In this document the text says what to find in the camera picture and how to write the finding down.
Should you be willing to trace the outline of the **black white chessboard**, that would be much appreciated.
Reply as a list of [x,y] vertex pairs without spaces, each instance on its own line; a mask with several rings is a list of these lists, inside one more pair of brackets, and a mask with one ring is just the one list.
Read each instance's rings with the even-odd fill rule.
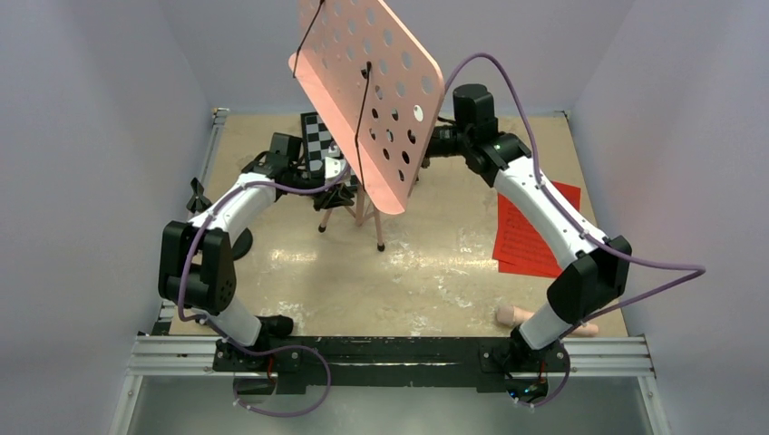
[[300,127],[307,175],[311,179],[321,179],[325,175],[326,157],[338,159],[342,152],[317,112],[301,113]]

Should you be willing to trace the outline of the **pink music stand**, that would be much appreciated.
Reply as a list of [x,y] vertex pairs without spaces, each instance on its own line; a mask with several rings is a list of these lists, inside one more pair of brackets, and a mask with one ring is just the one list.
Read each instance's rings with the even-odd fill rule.
[[443,105],[441,68],[384,1],[299,1],[288,66],[368,200],[356,222],[405,212]]

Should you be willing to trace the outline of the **pink microphone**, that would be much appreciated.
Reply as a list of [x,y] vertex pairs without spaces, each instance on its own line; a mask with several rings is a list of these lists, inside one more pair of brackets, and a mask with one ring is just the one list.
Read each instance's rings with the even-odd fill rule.
[[[541,313],[533,313],[511,304],[499,305],[496,309],[496,321],[510,327],[523,326],[527,322],[532,322],[534,326],[547,326],[555,322],[556,326],[568,326],[549,308]],[[599,334],[599,328],[594,324],[579,324],[568,335],[578,337],[595,337]]]

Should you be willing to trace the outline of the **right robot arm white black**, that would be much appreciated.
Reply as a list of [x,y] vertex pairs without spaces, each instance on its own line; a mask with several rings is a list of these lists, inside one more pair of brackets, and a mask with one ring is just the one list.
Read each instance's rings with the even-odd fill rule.
[[536,169],[524,142],[500,131],[493,96],[485,86],[456,88],[453,109],[454,120],[434,129],[428,157],[463,156],[471,172],[526,217],[560,267],[546,303],[511,330],[509,358],[530,369],[570,327],[624,294],[631,245],[622,236],[607,237],[587,221]]

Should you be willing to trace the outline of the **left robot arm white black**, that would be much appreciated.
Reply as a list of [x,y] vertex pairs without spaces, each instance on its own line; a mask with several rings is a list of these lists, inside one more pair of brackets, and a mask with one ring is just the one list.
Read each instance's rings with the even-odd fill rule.
[[340,186],[351,170],[341,156],[327,159],[329,175],[302,174],[302,140],[276,133],[268,150],[248,163],[234,184],[187,221],[171,221],[162,231],[159,294],[177,307],[182,322],[203,323],[231,343],[247,370],[265,367],[269,341],[292,334],[284,315],[257,316],[236,296],[234,241],[256,217],[285,194],[311,196]]

